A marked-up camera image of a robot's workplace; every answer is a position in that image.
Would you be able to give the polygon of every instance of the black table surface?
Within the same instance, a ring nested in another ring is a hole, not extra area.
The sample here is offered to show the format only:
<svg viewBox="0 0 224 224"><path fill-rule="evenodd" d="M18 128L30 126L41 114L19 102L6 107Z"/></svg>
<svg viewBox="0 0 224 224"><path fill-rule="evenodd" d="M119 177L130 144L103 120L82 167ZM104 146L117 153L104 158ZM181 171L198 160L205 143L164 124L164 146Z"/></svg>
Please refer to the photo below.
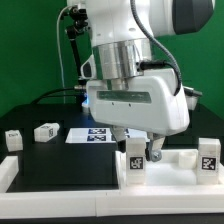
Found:
<svg viewBox="0 0 224 224"><path fill-rule="evenodd" d="M224 121L203 105L190 112L188 129L166 138L164 149L197 148L199 137L224 143ZM44 123L59 123L58 136L47 143L34 142L33 130ZM17 106L0 118L0 161L19 158L19 173L8 192L112 190L118 188L115 143L66 144L70 128L107 127L93 121L73 104ZM23 151L8 152L5 131L20 130ZM0 220L0 223L223 223L224 214L91 217L38 220Z"/></svg>

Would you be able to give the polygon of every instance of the cable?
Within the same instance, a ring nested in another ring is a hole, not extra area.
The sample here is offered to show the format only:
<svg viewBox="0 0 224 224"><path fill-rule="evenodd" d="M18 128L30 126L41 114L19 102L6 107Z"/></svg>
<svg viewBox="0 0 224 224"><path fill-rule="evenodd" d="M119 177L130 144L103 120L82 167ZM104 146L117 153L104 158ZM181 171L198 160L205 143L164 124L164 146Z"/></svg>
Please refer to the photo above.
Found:
<svg viewBox="0 0 224 224"><path fill-rule="evenodd" d="M177 72L177 78L178 78L178 86L175 92L175 96L179 93L180 89L181 89L181 83L182 83L182 78L181 78L181 72L180 72L180 68L177 64L176 59L174 58L174 56L169 52L168 49L166 49L158 40L156 40L144 27L144 25L142 24L138 13L137 13L137 9L136 9L136 5L135 5L135 0L130 0L130 5L131 5L131 11L133 14L133 17L135 19L135 22L137 23L137 25L139 26L139 28L141 29L141 31L145 34L145 36L154 44L156 45L161 51L163 51L167 57L172 61L173 66L175 67L175 70Z"/></svg>
<svg viewBox="0 0 224 224"><path fill-rule="evenodd" d="M38 99L38 101L35 102L37 104L39 101L46 99L46 98L56 98L56 97L69 97L69 96L78 96L79 94L66 94L66 95L56 95L56 96L43 96Z"/></svg>
<svg viewBox="0 0 224 224"><path fill-rule="evenodd" d="M65 77L64 77L64 66L63 66L63 61L62 61L62 55L61 55L61 45L60 45L60 33L59 33L59 25L60 25L60 19L61 16L63 15L63 13L67 10L71 8L71 6L66 6L65 8L63 8L58 16L57 19L57 46L58 46L58 57L59 57L59 62L60 62L60 68L61 68L61 81L62 81L62 87L65 88Z"/></svg>
<svg viewBox="0 0 224 224"><path fill-rule="evenodd" d="M65 91L74 91L74 88L73 87L69 87L69 88L62 88L62 89L55 89L55 90L51 90L51 91L48 91L44 94L42 94L40 97L38 97L37 99L33 100L31 102L31 104L37 104L42 98L46 97L46 96L49 96L53 93L59 93L59 92L65 92Z"/></svg>

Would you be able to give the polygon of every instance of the black and white pattern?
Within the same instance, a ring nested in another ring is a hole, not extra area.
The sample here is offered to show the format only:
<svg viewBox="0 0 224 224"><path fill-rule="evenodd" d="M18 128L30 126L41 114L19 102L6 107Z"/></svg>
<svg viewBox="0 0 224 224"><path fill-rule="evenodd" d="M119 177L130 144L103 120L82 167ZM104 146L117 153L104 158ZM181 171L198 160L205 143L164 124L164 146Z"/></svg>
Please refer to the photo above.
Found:
<svg viewBox="0 0 224 224"><path fill-rule="evenodd" d="M116 142L116 139L113 135L111 135L111 141Z"/></svg>
<svg viewBox="0 0 224 224"><path fill-rule="evenodd" d="M90 128L89 135L105 135L106 134L106 128Z"/></svg>
<svg viewBox="0 0 224 224"><path fill-rule="evenodd" d="M143 170L143 157L130 157L131 170Z"/></svg>
<svg viewBox="0 0 224 224"><path fill-rule="evenodd" d="M216 158L202 157L202 170L216 170Z"/></svg>
<svg viewBox="0 0 224 224"><path fill-rule="evenodd" d="M49 130L49 138L51 138L53 135L54 135L54 131L53 131L53 128L51 128Z"/></svg>
<svg viewBox="0 0 224 224"><path fill-rule="evenodd" d="M87 142L105 142L106 135L90 135L87 138Z"/></svg>
<svg viewBox="0 0 224 224"><path fill-rule="evenodd" d="M51 126L42 126L41 128L43 128L43 129L48 129L48 128L50 128Z"/></svg>
<svg viewBox="0 0 224 224"><path fill-rule="evenodd" d="M18 134L17 133L15 133L15 134L9 134L9 137L15 137L15 136L18 136Z"/></svg>

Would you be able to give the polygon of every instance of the white platform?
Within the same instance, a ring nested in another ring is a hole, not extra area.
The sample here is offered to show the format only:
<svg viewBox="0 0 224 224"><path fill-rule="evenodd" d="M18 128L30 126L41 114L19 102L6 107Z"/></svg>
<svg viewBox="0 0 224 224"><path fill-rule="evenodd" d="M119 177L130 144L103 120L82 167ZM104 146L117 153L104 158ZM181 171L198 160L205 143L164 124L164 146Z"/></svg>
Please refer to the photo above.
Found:
<svg viewBox="0 0 224 224"><path fill-rule="evenodd" d="M196 185L195 170L177 165L178 150L147 164L144 186L126 186L121 154L116 153L119 190L2 193L0 218L50 218L224 212L224 168L218 185Z"/></svg>

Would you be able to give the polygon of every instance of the black panel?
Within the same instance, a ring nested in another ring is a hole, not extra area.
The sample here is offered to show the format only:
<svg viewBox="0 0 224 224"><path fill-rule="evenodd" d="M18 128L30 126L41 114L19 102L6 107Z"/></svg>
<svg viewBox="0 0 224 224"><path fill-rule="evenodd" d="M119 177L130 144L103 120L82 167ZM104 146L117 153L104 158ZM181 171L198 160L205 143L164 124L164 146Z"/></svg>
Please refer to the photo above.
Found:
<svg viewBox="0 0 224 224"><path fill-rule="evenodd" d="M199 31L213 14L212 0L173 0L173 27L176 34Z"/></svg>
<svg viewBox="0 0 224 224"><path fill-rule="evenodd" d="M92 77L92 69L91 69L91 66L90 66L90 63L87 62L84 66L83 66L83 73L84 73L84 76L86 78L91 78Z"/></svg>

